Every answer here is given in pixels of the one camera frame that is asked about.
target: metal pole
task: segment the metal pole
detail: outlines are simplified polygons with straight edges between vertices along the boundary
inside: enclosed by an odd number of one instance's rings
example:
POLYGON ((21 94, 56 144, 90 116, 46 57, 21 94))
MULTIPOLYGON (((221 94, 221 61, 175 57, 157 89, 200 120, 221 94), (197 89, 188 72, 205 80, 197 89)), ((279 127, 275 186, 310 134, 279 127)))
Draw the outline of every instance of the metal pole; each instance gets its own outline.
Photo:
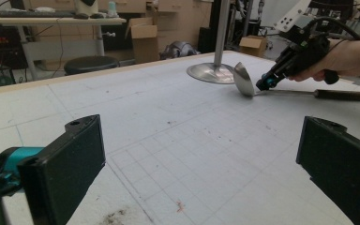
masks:
POLYGON ((221 59, 223 57, 224 39, 226 37, 227 21, 229 18, 230 0, 221 1, 220 19, 218 21, 217 41, 215 50, 215 67, 221 66, 221 59))
POLYGON ((253 0, 248 0, 247 1, 247 15, 246 15, 245 24, 244 24, 244 34, 242 35, 242 37, 246 37, 248 35, 250 13, 252 12, 252 8, 253 8, 253 0))

